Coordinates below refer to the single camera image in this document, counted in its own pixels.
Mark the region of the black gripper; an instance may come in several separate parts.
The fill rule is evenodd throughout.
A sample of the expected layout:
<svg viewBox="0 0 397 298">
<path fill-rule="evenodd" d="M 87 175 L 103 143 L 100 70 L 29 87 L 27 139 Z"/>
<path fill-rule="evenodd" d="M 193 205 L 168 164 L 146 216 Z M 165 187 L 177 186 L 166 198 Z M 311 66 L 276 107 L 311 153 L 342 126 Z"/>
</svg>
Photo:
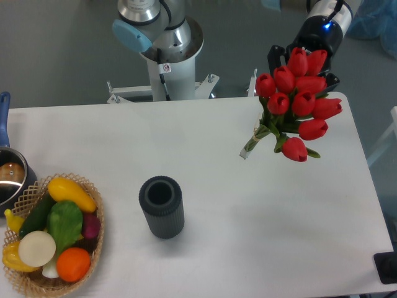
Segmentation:
<svg viewBox="0 0 397 298">
<path fill-rule="evenodd" d="M 341 28 L 338 23 L 329 20 L 325 16 L 309 17 L 303 23 L 293 42 L 286 48 L 280 45 L 271 46 L 267 55 L 270 75 L 274 76 L 274 71 L 281 66 L 287 66 L 294 48 L 302 48 L 307 54 L 315 50 L 325 50 L 327 58 L 320 74 L 325 74 L 327 87 L 326 93 L 332 92 L 339 85 L 340 79 L 331 70 L 331 62 L 341 44 Z"/>
</svg>

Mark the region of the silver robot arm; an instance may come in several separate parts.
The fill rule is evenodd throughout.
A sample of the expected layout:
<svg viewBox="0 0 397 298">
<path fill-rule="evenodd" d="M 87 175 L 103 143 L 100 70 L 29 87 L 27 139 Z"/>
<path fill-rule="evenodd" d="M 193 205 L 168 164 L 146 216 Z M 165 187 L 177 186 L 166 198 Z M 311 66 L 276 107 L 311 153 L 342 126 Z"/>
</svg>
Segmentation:
<svg viewBox="0 0 397 298">
<path fill-rule="evenodd" d="M 345 31 L 339 20 L 341 1 L 263 1 L 268 9 L 304 9 L 308 17 L 293 42 L 286 48 L 272 46 L 267 60 L 269 69 L 290 61 L 294 48 L 306 54 L 325 50 L 327 57 L 319 74 L 327 73 Z M 119 1 L 119 18 L 112 32 L 121 44 L 146 59 L 154 92 L 192 91 L 195 62 L 204 36 L 201 26 L 185 13 L 185 1 Z"/>
</svg>

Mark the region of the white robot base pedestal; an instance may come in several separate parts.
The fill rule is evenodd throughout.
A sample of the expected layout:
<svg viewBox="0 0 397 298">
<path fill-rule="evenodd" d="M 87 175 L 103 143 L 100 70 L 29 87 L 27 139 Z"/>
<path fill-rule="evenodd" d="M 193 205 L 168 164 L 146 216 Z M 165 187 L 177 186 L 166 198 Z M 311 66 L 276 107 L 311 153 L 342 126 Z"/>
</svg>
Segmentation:
<svg viewBox="0 0 397 298">
<path fill-rule="evenodd" d="M 196 80 L 195 58 L 178 63 L 147 61 L 150 85 L 113 88 L 110 82 L 108 104 L 120 104 L 150 98 L 152 101 L 182 101 L 213 99 L 213 90 L 220 77 L 209 73 L 202 81 Z"/>
</svg>

